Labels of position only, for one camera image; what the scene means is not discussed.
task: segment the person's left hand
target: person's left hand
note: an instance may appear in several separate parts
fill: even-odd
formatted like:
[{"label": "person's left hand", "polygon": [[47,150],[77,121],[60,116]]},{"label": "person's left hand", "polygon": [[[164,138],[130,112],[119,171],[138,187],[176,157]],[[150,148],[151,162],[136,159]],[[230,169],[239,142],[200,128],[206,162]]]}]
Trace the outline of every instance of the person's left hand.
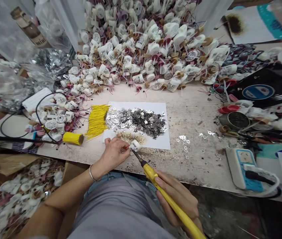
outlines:
[{"label": "person's left hand", "polygon": [[98,180],[103,175],[118,167],[130,156],[130,145],[117,137],[105,139],[105,150],[101,158],[92,166],[91,173]]}]

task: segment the finger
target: finger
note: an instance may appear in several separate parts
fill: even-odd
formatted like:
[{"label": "finger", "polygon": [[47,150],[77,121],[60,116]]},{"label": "finger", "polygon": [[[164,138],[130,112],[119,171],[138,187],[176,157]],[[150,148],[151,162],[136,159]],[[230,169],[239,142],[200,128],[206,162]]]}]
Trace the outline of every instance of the finger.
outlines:
[{"label": "finger", "polygon": [[118,137],[114,137],[111,141],[115,142],[117,140],[119,140],[119,138]]},{"label": "finger", "polygon": [[128,149],[127,151],[125,151],[124,153],[122,153],[122,154],[120,155],[120,158],[121,158],[122,162],[124,162],[129,156],[130,156],[130,149]]},{"label": "finger", "polygon": [[192,196],[191,192],[172,175],[169,175],[157,169],[154,169],[154,171],[161,179],[163,179],[164,182],[175,188],[179,193],[183,194],[184,196]]},{"label": "finger", "polygon": [[159,177],[155,177],[154,180],[157,182],[157,184],[163,188],[170,197],[174,199],[176,203],[180,203],[184,200],[184,195],[180,194],[175,188],[167,184],[165,181],[163,181]]},{"label": "finger", "polygon": [[110,139],[110,138],[106,138],[106,139],[104,140],[104,142],[105,142],[105,146],[107,146],[107,145],[110,143],[110,141],[111,141],[111,139]]},{"label": "finger", "polygon": [[180,223],[178,216],[175,214],[171,206],[168,204],[166,199],[163,197],[162,193],[159,190],[157,190],[156,195],[164,210],[164,213],[165,213],[165,216],[168,222],[174,227],[180,226],[181,223]]},{"label": "finger", "polygon": [[125,141],[123,141],[123,140],[117,141],[117,144],[118,144],[118,147],[119,147],[120,149],[126,148],[126,147],[129,147],[129,146],[130,146],[128,142],[125,142]]}]

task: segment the work table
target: work table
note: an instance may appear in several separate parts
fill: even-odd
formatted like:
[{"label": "work table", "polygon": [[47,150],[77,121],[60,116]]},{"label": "work table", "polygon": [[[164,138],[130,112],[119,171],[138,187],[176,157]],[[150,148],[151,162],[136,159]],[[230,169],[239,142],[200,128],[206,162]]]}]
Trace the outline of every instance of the work table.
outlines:
[{"label": "work table", "polygon": [[[218,114],[217,110],[221,102],[214,95],[208,96],[200,91],[206,91],[206,86],[189,83],[183,92],[180,90],[174,93],[160,92],[149,89],[145,94],[142,89],[136,95],[135,87],[131,89],[125,83],[121,83],[115,86],[113,95],[104,89],[101,95],[94,95],[92,101],[87,101],[82,106],[87,109],[91,105],[103,105],[109,101],[165,102],[171,150],[149,148],[141,156],[149,161],[151,166],[175,176],[182,182],[237,192],[239,190],[232,182],[226,156],[219,153],[229,145],[230,141],[231,144],[237,144],[237,142],[227,137],[219,139],[217,135],[208,134],[208,131],[215,132],[218,129],[213,117]],[[88,123],[83,124],[75,133],[87,132]],[[206,135],[207,138],[201,137],[200,133]],[[176,139],[179,139],[180,135],[185,135],[186,139],[190,140],[190,144],[182,140],[177,142]],[[182,143],[188,147],[189,159],[185,159]],[[104,149],[105,144],[102,142],[101,135],[89,142],[84,141],[81,146],[62,144],[58,150],[56,146],[45,144],[39,147],[37,154],[93,164],[101,157]],[[130,156],[117,170],[143,173],[134,155]]]}]

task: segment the yellow wire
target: yellow wire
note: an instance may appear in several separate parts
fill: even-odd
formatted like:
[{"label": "yellow wire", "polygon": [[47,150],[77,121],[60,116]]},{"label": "yellow wire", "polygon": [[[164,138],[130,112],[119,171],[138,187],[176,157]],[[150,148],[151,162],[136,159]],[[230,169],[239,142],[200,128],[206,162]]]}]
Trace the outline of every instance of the yellow wire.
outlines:
[{"label": "yellow wire", "polygon": [[104,130],[108,129],[105,123],[105,116],[110,108],[108,105],[93,105],[92,112],[89,116],[89,128],[85,134],[87,140],[101,135]]}]

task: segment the person's right hand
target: person's right hand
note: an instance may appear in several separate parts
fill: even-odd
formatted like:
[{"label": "person's right hand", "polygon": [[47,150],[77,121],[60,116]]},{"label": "person's right hand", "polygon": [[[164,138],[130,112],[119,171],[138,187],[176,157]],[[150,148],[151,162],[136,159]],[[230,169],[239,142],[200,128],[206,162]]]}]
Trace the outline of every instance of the person's right hand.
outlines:
[{"label": "person's right hand", "polygon": [[[155,169],[155,172],[158,174],[158,177],[154,178],[157,184],[166,191],[176,204],[178,204],[179,207],[193,220],[196,226],[203,231],[202,225],[198,220],[199,214],[197,209],[197,199],[173,176],[163,173],[157,169]],[[169,223],[174,227],[182,226],[184,228],[184,224],[159,190],[156,191],[156,195]]]}]

